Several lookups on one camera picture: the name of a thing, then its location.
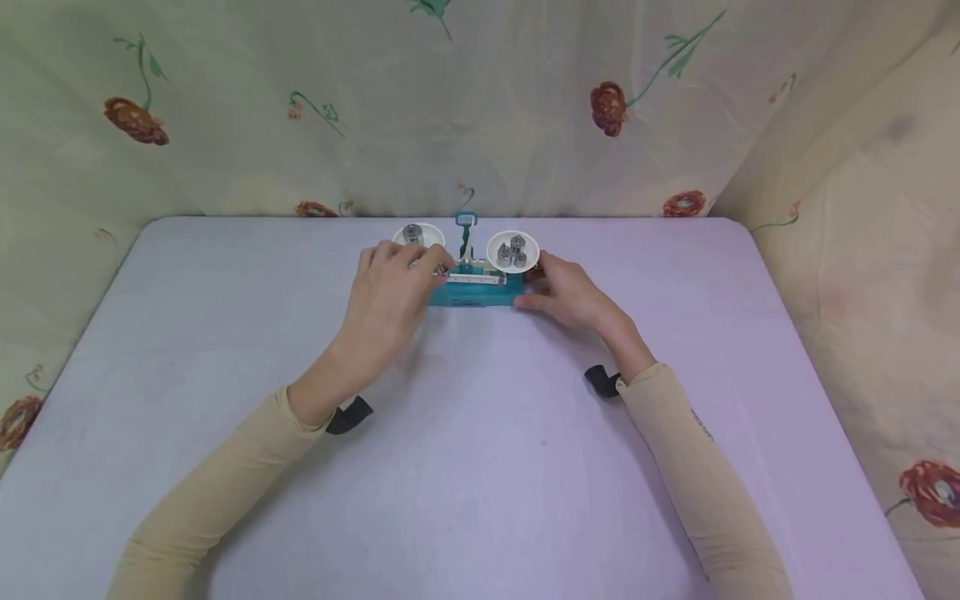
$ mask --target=curtain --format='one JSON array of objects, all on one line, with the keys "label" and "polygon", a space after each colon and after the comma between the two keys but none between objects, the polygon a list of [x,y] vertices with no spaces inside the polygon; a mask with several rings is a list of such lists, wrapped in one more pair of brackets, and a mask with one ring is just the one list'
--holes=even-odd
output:
[{"label": "curtain", "polygon": [[[960,4],[877,8],[831,72],[798,88],[717,210],[753,230],[925,596],[952,600]],[[821,109],[838,94],[845,109]],[[826,122],[809,132],[817,115]]]},{"label": "curtain", "polygon": [[11,0],[0,470],[167,215],[706,215],[867,0]]}]

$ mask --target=beige sleeve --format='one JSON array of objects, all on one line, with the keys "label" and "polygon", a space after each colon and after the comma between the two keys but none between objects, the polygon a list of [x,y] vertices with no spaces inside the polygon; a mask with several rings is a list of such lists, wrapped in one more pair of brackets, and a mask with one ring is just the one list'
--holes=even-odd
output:
[{"label": "beige sleeve", "polygon": [[107,599],[182,598],[200,559],[324,428],[308,428],[294,416],[285,387],[267,396],[140,523],[113,574]]},{"label": "beige sleeve", "polygon": [[790,583],[743,482],[658,363],[617,389],[650,446],[717,600],[790,600]]}]

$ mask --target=white table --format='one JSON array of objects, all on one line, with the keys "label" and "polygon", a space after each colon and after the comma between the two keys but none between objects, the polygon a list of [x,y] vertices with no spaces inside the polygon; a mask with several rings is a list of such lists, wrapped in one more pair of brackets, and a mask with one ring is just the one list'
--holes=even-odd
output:
[{"label": "white table", "polygon": [[[452,219],[426,221],[459,240]],[[3,597],[103,597],[140,519],[322,350],[360,249],[406,222],[148,226],[0,479]],[[481,219],[474,239],[506,228],[579,260],[636,317],[755,498],[798,600],[921,599],[746,230]],[[595,341],[510,308],[431,308],[364,392],[375,414],[292,468],[202,586],[230,600],[710,598],[643,440],[583,378],[599,362],[612,367]]]}]

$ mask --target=floral curtain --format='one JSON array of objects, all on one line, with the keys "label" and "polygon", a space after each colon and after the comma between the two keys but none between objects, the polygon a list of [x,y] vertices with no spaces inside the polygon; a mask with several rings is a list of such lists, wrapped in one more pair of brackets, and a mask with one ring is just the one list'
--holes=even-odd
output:
[{"label": "floral curtain", "polygon": [[[717,212],[754,232],[926,598],[952,600],[960,5],[881,3],[867,25],[833,72],[803,79]],[[820,109],[837,94],[846,109]],[[827,122],[804,133],[818,114]]]},{"label": "floral curtain", "polygon": [[0,9],[0,470],[166,215],[708,213],[867,0]]}]

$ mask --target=green stem print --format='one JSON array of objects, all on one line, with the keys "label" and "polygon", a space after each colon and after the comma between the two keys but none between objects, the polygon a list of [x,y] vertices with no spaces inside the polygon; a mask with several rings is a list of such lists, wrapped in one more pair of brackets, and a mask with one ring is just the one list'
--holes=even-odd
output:
[{"label": "green stem print", "polygon": [[336,126],[337,123],[340,123],[344,126],[344,129],[347,128],[347,124],[340,121],[340,115],[337,114],[337,109],[333,107],[333,103],[326,103],[320,108],[317,108],[317,105],[303,95],[302,92],[293,90],[290,92],[290,97],[287,104],[290,105],[290,108],[287,110],[287,118],[291,121],[299,121],[302,117],[302,104],[297,100],[300,98],[307,105],[309,105],[317,115],[324,120],[324,122],[333,129],[337,135],[340,135],[344,139],[350,139],[353,142],[353,145],[357,147],[357,150],[363,153],[363,149],[360,148],[360,144],[357,143],[357,140],[353,138],[353,135],[350,135],[350,138],[347,138],[343,132],[340,131],[340,128]]},{"label": "green stem print", "polygon": [[891,506],[890,508],[888,508],[886,511],[884,511],[884,512],[883,512],[883,515],[884,515],[884,516],[890,516],[890,514],[894,512],[894,509],[897,509],[897,508],[903,506],[904,504],[912,504],[912,503],[913,503],[913,500],[911,500],[910,498],[904,498],[903,500],[901,500],[901,501],[898,502],[897,504],[894,504],[893,506]]},{"label": "green stem print", "polygon": [[164,75],[160,63],[156,60],[154,53],[147,46],[147,40],[143,34],[139,34],[137,41],[130,41],[124,37],[115,37],[114,43],[124,44],[127,50],[136,50],[136,67],[140,71],[140,79],[143,80],[143,86],[146,88],[147,99],[140,106],[133,100],[121,96],[107,98],[104,102],[104,116],[113,125],[122,132],[143,144],[157,144],[165,146],[170,143],[170,138],[163,130],[163,123],[150,113],[150,107],[154,103],[154,91],[150,87],[150,78],[147,76],[147,69],[150,74],[158,79],[169,82]]},{"label": "green stem print", "polygon": [[37,365],[37,366],[34,367],[34,369],[33,369],[32,371],[28,372],[28,373],[27,373],[26,375],[24,375],[23,377],[24,377],[24,379],[27,380],[27,385],[29,385],[31,388],[33,388],[33,389],[36,390],[37,392],[41,392],[42,394],[46,394],[47,392],[50,391],[50,389],[49,389],[49,388],[41,388],[39,385],[37,385],[37,384],[39,384],[40,378],[41,378],[42,376],[43,376],[43,365]]},{"label": "green stem print", "polygon": [[800,201],[799,201],[799,200],[797,200],[796,202],[794,202],[794,203],[792,203],[792,204],[790,205],[790,210],[788,210],[787,213],[786,213],[786,221],[783,221],[782,223],[777,223],[777,222],[774,222],[774,223],[766,223],[766,224],[764,224],[764,225],[761,225],[761,226],[758,227],[758,228],[753,228],[753,229],[751,229],[751,230],[750,230],[750,233],[753,233],[753,232],[755,232],[755,231],[760,231],[760,230],[763,229],[763,228],[782,228],[782,227],[786,227],[786,226],[788,226],[788,225],[793,225],[793,224],[796,223],[798,220],[800,220]]},{"label": "green stem print", "polygon": [[410,7],[410,12],[423,11],[430,16],[435,16],[440,20],[440,24],[444,26],[444,31],[446,32],[446,38],[450,41],[453,41],[453,36],[450,35],[450,30],[446,28],[446,21],[444,21],[444,11],[446,11],[446,5],[450,3],[450,0],[410,0],[414,3]]},{"label": "green stem print", "polygon": [[627,100],[623,93],[623,88],[620,87],[617,82],[603,82],[596,86],[590,92],[590,108],[593,111],[593,123],[603,130],[603,133],[607,137],[617,137],[620,135],[623,124],[626,123],[629,118],[627,110],[639,102],[640,98],[643,98],[654,84],[654,81],[657,80],[657,77],[660,76],[660,73],[663,72],[663,69],[668,66],[670,68],[667,70],[667,77],[676,77],[679,79],[684,73],[686,66],[690,63],[690,59],[693,58],[693,53],[696,52],[697,46],[700,45],[700,42],[703,41],[707,33],[713,29],[717,21],[722,19],[726,13],[727,9],[720,11],[705,28],[689,38],[677,36],[676,34],[666,36],[664,38],[666,40],[666,47],[671,53],[666,60],[660,63],[653,77],[650,78],[650,81],[647,82],[635,98]]},{"label": "green stem print", "polygon": [[774,104],[781,95],[782,96],[788,95],[790,92],[793,91],[793,88],[796,86],[797,86],[797,74],[791,73],[790,77],[786,78],[786,81],[780,84],[780,89],[770,94],[770,97],[767,98],[767,104]]},{"label": "green stem print", "polygon": [[154,53],[147,48],[147,40],[144,39],[143,34],[139,34],[140,39],[137,42],[132,42],[128,39],[122,37],[115,37],[114,42],[118,44],[126,44],[127,50],[132,50],[136,48],[136,66],[140,69],[140,77],[143,79],[143,85],[147,88],[147,99],[143,101],[144,110],[150,111],[150,106],[154,103],[154,92],[150,89],[150,80],[147,79],[147,72],[143,69],[144,65],[144,56],[150,58],[150,72],[154,77],[162,78],[169,82],[167,76],[163,74],[163,69],[160,68],[160,63],[156,61]]},{"label": "green stem print", "polygon": [[684,51],[686,51],[686,54],[684,54],[682,57],[680,57],[679,60],[674,62],[673,66],[670,67],[670,70],[667,71],[667,74],[666,74],[667,77],[676,77],[677,79],[679,79],[680,76],[683,74],[684,69],[686,68],[686,64],[690,62],[691,58],[693,58],[693,53],[694,51],[696,51],[697,46],[700,45],[701,40],[703,40],[704,36],[711,29],[713,29],[713,26],[717,24],[717,21],[722,19],[723,15],[726,13],[727,13],[727,9],[720,11],[719,14],[713,17],[713,20],[710,21],[709,25],[707,25],[705,28],[703,28],[702,30],[694,34],[690,39],[686,39],[684,37],[677,36],[675,34],[670,34],[669,36],[665,37],[664,40],[666,40],[667,42],[666,47],[668,49],[676,48],[676,50],[674,50],[673,54],[667,57],[666,60],[660,63],[660,67],[658,67],[657,71],[654,73],[654,76],[650,78],[650,81],[647,82],[647,85],[645,85],[643,89],[640,90],[640,93],[638,93],[633,100],[627,101],[627,107],[631,107],[637,102],[639,102],[640,98],[643,97],[643,94],[647,93],[647,90],[650,89],[650,86],[654,84],[654,81],[657,79],[657,76],[663,71],[663,69],[666,68],[666,65],[670,64],[670,61],[672,61],[673,59],[678,57],[680,54],[682,54]]},{"label": "green stem print", "polygon": [[463,204],[460,204],[460,208],[457,208],[457,212],[460,212],[467,207],[467,204],[470,204],[470,201],[473,200],[473,196],[476,195],[476,191],[472,187],[466,187],[462,183],[457,185],[457,191],[460,192],[461,196],[467,196],[467,201]]}]

